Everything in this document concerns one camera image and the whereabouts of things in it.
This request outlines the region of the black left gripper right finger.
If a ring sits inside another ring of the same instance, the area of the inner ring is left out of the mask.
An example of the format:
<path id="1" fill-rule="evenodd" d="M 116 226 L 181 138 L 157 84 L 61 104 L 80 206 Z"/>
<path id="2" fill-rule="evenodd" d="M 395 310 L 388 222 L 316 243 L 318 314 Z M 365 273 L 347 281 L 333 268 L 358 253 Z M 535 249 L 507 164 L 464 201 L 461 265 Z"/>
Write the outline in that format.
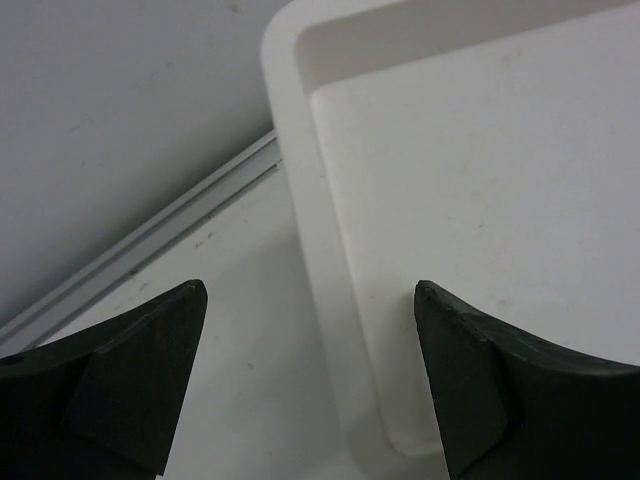
<path id="1" fill-rule="evenodd" d="M 430 281 L 414 316 L 454 479 L 635 479 L 639 370 L 551 343 Z"/>

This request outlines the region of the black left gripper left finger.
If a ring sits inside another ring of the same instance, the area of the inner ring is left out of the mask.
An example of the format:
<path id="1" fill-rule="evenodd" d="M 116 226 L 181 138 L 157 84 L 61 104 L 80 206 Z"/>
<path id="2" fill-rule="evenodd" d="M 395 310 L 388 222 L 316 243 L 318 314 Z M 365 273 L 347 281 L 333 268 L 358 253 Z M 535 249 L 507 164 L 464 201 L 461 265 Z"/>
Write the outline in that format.
<path id="1" fill-rule="evenodd" d="M 186 281 L 92 327 L 1 360 L 4 479 L 164 474 L 208 294 Z"/>

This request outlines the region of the white drawer container box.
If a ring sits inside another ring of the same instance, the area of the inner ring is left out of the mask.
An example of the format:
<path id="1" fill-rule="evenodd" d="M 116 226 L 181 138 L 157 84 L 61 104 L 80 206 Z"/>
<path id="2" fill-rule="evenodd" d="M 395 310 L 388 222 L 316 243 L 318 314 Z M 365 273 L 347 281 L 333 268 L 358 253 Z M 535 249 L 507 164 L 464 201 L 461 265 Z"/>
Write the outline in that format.
<path id="1" fill-rule="evenodd" d="M 638 362 L 637 2 L 295 1 L 261 61 L 356 455 L 437 447 L 421 280 Z"/>

